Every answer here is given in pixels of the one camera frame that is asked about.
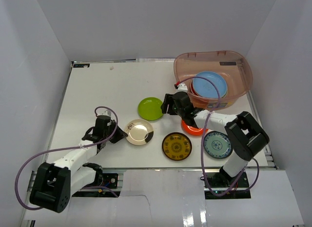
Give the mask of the light blue plate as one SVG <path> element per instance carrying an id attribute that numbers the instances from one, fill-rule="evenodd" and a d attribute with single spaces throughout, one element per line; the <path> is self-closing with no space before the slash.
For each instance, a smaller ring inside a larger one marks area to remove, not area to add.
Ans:
<path id="1" fill-rule="evenodd" d="M 203 71 L 198 73 L 196 78 L 193 78 L 193 89 L 197 95 L 204 98 L 218 98 L 215 87 L 201 77 L 210 80 L 217 87 L 221 98 L 227 94 L 227 83 L 221 75 L 212 71 Z"/>

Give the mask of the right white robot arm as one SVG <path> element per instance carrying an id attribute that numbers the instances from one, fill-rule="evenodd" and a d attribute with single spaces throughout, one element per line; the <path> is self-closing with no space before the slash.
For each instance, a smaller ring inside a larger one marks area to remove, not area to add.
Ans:
<path id="1" fill-rule="evenodd" d="M 183 91 L 166 94 L 160 109 L 163 114 L 178 115 L 188 126 L 208 128 L 227 135 L 233 153 L 219 171 L 220 181 L 225 187 L 237 183 L 237 175 L 270 141 L 251 113 L 243 111 L 238 115 L 228 115 L 194 107 Z"/>

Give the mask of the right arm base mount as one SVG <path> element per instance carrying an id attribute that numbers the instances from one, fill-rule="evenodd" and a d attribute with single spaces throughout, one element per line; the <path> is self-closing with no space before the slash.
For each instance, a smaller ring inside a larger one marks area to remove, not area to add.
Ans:
<path id="1" fill-rule="evenodd" d="M 224 192 L 235 180 L 232 178 L 230 181 L 227 180 L 223 175 L 219 175 L 218 172 L 208 172 L 206 173 L 208 183 L 210 184 L 212 190 L 215 193 Z M 233 188 L 228 192 L 228 194 L 235 193 L 236 191 L 245 190 L 249 187 L 249 181 L 246 172 L 244 172 L 239 180 L 235 183 Z"/>

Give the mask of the orange red plate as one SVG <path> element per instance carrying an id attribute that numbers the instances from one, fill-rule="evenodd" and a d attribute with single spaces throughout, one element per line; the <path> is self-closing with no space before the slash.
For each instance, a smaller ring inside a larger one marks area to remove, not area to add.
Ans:
<path id="1" fill-rule="evenodd" d="M 192 136 L 197 136 L 197 137 L 202 136 L 203 131 L 204 131 L 203 128 L 195 128 L 195 127 L 187 125 L 183 120 L 181 121 L 181 128 L 187 134 L 192 135 Z"/>

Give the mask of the yellow and brown patterned plate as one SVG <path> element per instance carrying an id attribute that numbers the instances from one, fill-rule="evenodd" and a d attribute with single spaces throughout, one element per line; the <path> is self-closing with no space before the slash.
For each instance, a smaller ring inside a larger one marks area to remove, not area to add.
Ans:
<path id="1" fill-rule="evenodd" d="M 192 152 L 191 140 L 183 133 L 168 134 L 161 144 L 162 152 L 172 161 L 186 160 Z"/>

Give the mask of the teal blue patterned plate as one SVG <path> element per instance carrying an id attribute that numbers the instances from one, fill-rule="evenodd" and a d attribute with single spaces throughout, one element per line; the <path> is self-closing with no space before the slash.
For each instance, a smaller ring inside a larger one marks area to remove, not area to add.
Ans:
<path id="1" fill-rule="evenodd" d="M 226 159 L 233 152 L 229 137 L 218 131 L 210 131 L 205 135 L 204 149 L 215 159 Z"/>

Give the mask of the cream plate with black patch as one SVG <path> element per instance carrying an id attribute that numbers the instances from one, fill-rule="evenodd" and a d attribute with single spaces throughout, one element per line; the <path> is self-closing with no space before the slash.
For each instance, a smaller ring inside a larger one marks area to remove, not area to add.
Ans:
<path id="1" fill-rule="evenodd" d="M 154 136 L 154 128 L 144 119 L 130 121 L 125 126 L 124 131 L 128 135 L 126 140 L 136 146 L 147 144 Z"/>

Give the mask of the red and teal plate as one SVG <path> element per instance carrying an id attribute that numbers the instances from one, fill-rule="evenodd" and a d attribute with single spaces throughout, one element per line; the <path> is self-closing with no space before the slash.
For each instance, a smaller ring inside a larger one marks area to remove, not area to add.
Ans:
<path id="1" fill-rule="evenodd" d="M 224 81 L 217 82 L 214 81 L 219 96 L 222 98 L 227 94 L 228 87 Z M 218 98 L 217 91 L 215 87 L 208 81 L 204 79 L 193 79 L 191 82 L 191 91 L 192 93 L 204 97 L 204 98 Z"/>

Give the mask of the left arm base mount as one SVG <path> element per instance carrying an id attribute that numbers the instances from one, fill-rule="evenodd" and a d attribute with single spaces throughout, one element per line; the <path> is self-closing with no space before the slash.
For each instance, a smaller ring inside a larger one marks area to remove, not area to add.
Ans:
<path id="1" fill-rule="evenodd" d="M 96 188 L 117 188 L 118 174 L 117 173 L 101 173 L 88 177 L 87 184 L 80 190 L 96 189 Z"/>

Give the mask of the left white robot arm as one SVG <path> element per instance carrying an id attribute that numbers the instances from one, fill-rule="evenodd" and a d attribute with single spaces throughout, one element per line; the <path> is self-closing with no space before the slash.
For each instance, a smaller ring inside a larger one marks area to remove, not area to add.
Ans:
<path id="1" fill-rule="evenodd" d="M 42 163 L 30 194 L 30 203 L 61 213 L 73 194 L 85 187 L 102 187 L 107 184 L 102 167 L 89 160 L 106 145 L 115 144 L 128 135 L 109 116 L 98 116 L 95 126 L 89 128 L 77 149 L 62 158 Z"/>

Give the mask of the green plate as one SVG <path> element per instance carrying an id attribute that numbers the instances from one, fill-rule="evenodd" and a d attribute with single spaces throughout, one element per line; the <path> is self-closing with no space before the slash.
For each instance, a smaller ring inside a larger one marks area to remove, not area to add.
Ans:
<path id="1" fill-rule="evenodd" d="M 148 121 L 155 121 L 163 116 L 161 105 L 162 101 L 160 99 L 147 97 L 138 104 L 137 111 L 141 118 Z"/>

